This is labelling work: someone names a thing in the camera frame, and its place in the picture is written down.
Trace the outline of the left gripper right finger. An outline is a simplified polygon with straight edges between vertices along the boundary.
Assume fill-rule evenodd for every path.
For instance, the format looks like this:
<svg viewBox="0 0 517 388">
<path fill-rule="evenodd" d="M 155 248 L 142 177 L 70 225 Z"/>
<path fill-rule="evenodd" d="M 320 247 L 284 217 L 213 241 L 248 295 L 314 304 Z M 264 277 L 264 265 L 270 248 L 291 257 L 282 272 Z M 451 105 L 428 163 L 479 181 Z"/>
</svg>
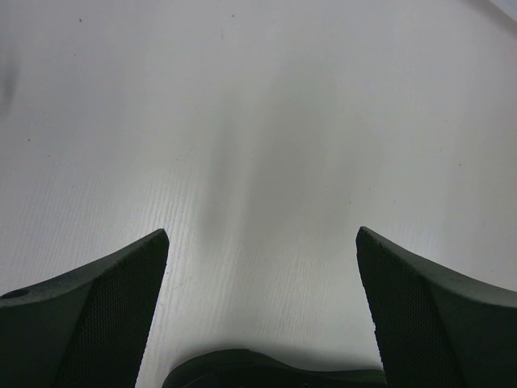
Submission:
<svg viewBox="0 0 517 388">
<path fill-rule="evenodd" d="M 361 227 L 357 263 L 390 387 L 514 387 L 516 293 Z"/>
</svg>

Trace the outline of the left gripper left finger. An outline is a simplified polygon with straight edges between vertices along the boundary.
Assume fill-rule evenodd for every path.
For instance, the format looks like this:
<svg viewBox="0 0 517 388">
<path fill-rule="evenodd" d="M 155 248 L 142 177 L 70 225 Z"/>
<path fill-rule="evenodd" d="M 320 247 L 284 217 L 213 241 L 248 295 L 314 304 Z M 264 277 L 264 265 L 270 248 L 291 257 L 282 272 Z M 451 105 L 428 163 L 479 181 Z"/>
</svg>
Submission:
<svg viewBox="0 0 517 388">
<path fill-rule="evenodd" d="M 166 270 L 156 230 L 1 297 L 3 387 L 134 387 Z"/>
</svg>

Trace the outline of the black canvas sneaker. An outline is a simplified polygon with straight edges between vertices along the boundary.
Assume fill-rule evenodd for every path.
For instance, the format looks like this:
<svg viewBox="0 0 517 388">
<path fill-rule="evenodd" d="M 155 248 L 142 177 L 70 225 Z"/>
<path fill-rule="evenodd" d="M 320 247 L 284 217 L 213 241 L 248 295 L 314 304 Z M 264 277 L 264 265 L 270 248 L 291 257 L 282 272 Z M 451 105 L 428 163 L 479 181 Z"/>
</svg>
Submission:
<svg viewBox="0 0 517 388">
<path fill-rule="evenodd" d="M 374 369 L 319 372 L 286 365 L 260 352 L 226 349 L 194 357 L 174 368 L 164 387 L 386 387 L 384 372 Z"/>
</svg>

